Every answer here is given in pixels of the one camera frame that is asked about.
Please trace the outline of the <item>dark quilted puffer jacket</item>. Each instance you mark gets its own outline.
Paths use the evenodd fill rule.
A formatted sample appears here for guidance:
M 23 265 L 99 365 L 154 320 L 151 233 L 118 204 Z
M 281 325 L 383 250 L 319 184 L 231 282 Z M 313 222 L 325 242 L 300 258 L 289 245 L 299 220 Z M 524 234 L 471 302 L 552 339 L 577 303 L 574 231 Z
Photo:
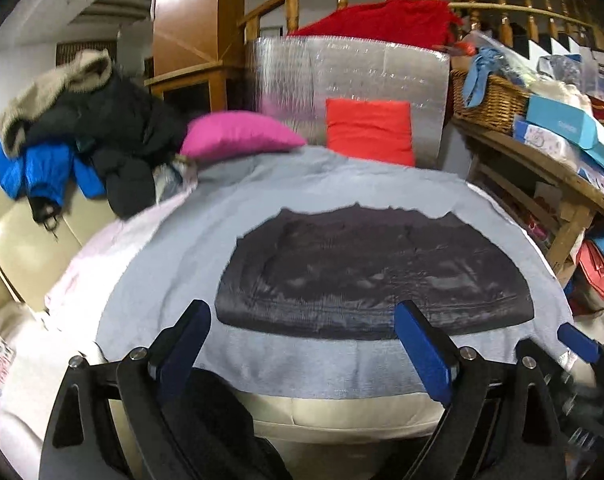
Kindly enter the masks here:
M 408 300 L 449 335 L 529 322 L 526 279 L 449 212 L 353 205 L 282 210 L 237 240 L 214 307 L 220 322 L 288 337 L 388 340 Z

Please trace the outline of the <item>beige leather sofa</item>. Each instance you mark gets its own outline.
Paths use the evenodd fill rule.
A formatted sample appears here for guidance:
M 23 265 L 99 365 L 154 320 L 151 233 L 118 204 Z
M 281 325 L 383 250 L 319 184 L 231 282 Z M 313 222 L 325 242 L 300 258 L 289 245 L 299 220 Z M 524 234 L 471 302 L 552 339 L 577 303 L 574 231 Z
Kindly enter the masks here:
M 0 334 L 16 356 L 0 397 L 0 449 L 35 479 L 52 404 L 67 360 L 101 354 L 94 338 L 104 306 L 133 258 L 194 192 L 188 184 L 127 221 L 104 200 L 74 191 L 55 232 L 32 219 L 26 200 L 0 188 Z M 443 408 L 425 393 L 360 400 L 296 400 L 238 392 L 260 437 L 357 444 L 423 437 Z

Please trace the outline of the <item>red velvet cloth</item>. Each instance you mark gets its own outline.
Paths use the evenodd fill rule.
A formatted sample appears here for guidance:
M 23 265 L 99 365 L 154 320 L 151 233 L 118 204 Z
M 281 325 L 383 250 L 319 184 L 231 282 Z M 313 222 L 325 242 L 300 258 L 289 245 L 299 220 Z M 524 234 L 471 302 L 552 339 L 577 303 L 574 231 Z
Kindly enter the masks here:
M 462 24 L 444 0 L 386 0 L 347 6 L 289 37 L 346 37 L 423 49 L 454 44 Z

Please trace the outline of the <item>blue cloth on basket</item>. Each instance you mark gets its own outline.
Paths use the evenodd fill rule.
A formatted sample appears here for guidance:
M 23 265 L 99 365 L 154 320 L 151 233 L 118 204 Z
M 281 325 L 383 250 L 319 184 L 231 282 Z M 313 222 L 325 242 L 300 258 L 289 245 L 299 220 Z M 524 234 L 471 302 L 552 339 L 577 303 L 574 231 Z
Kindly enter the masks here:
M 488 77 L 499 72 L 502 65 L 503 55 L 499 50 L 480 47 L 471 61 L 462 86 L 462 104 L 464 104 L 464 107 L 475 108 L 483 102 L 488 86 Z

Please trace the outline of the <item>pink pillow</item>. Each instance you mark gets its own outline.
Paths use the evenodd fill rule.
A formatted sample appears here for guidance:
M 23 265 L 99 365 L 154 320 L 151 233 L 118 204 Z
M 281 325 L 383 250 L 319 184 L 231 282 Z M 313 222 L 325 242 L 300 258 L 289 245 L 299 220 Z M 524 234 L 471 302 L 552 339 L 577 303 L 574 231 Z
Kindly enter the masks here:
M 180 154 L 198 162 L 288 152 L 306 144 L 278 120 L 245 110 L 203 115 L 189 123 Z

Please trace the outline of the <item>pile of dark clothes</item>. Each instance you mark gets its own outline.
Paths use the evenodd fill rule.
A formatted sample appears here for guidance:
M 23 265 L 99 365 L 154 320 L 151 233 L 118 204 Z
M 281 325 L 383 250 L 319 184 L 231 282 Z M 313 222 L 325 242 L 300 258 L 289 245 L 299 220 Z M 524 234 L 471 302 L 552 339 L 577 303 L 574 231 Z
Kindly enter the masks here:
M 25 145 L 64 142 L 96 171 L 114 214 L 129 219 L 156 203 L 153 169 L 182 147 L 187 122 L 117 73 L 91 92 L 64 90 L 25 130 Z

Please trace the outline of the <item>white patterned box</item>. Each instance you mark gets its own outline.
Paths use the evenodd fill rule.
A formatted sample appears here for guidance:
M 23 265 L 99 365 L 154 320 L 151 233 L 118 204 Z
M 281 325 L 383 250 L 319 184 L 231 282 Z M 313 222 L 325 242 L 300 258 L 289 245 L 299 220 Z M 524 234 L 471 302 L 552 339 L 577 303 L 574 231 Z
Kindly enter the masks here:
M 579 149 L 559 134 L 532 125 L 516 115 L 512 123 L 512 136 L 518 142 L 529 148 L 535 148 L 573 172 L 578 171 L 581 161 Z

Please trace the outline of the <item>wooden side table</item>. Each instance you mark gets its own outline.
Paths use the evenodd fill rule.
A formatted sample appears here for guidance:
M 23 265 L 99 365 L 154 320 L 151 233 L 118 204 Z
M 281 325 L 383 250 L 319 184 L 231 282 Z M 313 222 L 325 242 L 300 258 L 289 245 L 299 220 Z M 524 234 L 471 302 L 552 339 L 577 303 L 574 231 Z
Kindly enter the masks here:
M 455 118 L 472 154 L 467 179 L 488 192 L 528 232 L 567 284 L 573 255 L 593 226 L 604 226 L 604 193 L 570 168 L 505 133 Z

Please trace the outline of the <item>red-orange pillow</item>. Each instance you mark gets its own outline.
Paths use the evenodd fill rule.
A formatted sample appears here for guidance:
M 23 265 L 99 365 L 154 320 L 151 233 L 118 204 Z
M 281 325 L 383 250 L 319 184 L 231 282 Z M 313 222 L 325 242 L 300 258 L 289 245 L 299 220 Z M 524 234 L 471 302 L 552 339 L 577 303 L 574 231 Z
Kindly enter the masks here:
M 326 133 L 340 155 L 416 166 L 409 102 L 326 99 Z

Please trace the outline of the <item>blue puffer jacket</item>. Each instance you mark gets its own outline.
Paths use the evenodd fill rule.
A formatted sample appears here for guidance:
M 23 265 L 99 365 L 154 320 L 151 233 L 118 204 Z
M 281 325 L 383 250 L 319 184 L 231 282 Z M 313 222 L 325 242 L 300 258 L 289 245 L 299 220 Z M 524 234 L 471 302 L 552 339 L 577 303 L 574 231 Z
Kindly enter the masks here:
M 86 198 L 106 195 L 96 170 L 83 162 L 69 144 L 36 144 L 17 157 L 9 157 L 0 142 L 0 187 L 12 200 L 23 196 L 44 198 L 62 207 L 70 182 Z

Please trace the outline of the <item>pale pink textured towel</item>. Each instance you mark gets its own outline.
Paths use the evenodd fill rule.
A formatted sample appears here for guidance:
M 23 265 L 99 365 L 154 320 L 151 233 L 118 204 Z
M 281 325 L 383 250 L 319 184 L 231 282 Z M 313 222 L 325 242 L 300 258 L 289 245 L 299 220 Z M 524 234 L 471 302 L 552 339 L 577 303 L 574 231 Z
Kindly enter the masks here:
M 0 395 L 0 449 L 22 478 L 35 479 L 50 412 L 72 356 L 104 359 L 98 324 L 112 290 L 160 225 L 192 190 L 130 220 L 77 197 L 56 232 L 38 226 L 26 203 L 0 217 L 0 268 L 21 300 L 0 310 L 14 352 Z

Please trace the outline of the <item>wicker basket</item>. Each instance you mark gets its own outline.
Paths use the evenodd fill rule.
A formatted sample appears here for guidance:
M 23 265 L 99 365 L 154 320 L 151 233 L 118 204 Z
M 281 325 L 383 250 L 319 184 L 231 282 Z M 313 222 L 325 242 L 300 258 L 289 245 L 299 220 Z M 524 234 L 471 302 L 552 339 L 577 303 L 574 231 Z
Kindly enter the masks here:
M 500 76 L 488 76 L 488 84 L 482 102 L 475 107 L 466 107 L 462 99 L 462 86 L 466 70 L 452 70 L 453 116 L 470 124 L 512 135 L 517 116 L 526 116 L 530 93 Z

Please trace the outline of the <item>clear plastic bag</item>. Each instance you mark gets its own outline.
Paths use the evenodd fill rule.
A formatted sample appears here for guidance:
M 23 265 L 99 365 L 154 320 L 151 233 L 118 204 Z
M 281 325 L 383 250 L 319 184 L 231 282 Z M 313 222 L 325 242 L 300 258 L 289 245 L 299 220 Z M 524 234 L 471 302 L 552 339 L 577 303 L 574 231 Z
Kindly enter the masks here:
M 156 203 L 160 204 L 195 188 L 198 183 L 198 168 L 193 160 L 176 156 L 153 170 L 153 181 Z

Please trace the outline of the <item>beige fleece garment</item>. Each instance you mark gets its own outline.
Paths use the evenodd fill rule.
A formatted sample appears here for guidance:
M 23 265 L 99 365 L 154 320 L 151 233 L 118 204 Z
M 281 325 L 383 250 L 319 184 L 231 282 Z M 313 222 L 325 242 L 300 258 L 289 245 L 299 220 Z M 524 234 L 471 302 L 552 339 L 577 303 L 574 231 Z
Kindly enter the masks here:
M 113 73 L 107 50 L 81 50 L 75 58 L 37 76 L 0 112 L 0 144 L 16 158 L 26 142 L 25 126 L 47 112 L 65 91 L 87 93 L 103 87 Z

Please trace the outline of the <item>wooden cabinet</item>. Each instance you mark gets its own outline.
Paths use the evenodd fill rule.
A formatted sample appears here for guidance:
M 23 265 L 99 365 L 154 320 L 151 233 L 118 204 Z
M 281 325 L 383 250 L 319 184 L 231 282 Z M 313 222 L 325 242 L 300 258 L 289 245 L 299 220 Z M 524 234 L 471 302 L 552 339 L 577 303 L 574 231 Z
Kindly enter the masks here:
M 145 86 L 161 99 L 227 110 L 244 69 L 243 16 L 244 0 L 152 0 L 153 76 Z

